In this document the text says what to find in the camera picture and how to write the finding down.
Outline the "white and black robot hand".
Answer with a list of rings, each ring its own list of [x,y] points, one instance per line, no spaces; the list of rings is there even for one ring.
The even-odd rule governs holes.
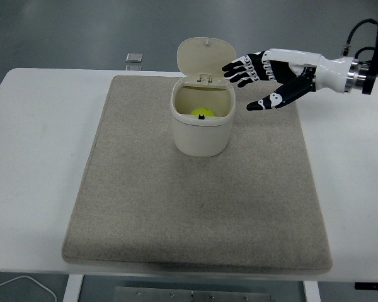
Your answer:
[[[223,66],[222,71],[239,88],[258,81],[280,84],[275,91],[246,107],[248,111],[261,111],[282,108],[322,88],[344,93],[352,64],[350,57],[330,60],[318,53],[271,48],[243,55]]]

